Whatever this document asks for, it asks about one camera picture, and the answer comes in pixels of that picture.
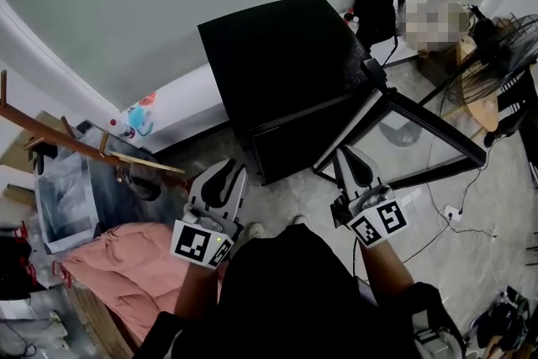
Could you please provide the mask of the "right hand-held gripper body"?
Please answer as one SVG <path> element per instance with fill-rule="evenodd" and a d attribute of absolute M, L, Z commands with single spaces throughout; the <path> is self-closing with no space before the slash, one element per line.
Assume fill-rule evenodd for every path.
<path fill-rule="evenodd" d="M 330 210 L 335 227 L 345 226 L 367 249 L 409 227 L 404 204 L 387 184 L 378 185 L 352 201 L 340 196 Z"/>

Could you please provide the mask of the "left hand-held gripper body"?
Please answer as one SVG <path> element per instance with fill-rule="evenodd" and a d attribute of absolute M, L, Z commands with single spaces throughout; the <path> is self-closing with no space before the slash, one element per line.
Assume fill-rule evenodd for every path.
<path fill-rule="evenodd" d="M 186 204 L 183 216 L 174 224 L 170 253 L 201 267 L 217 268 L 243 229 L 237 219 Z"/>

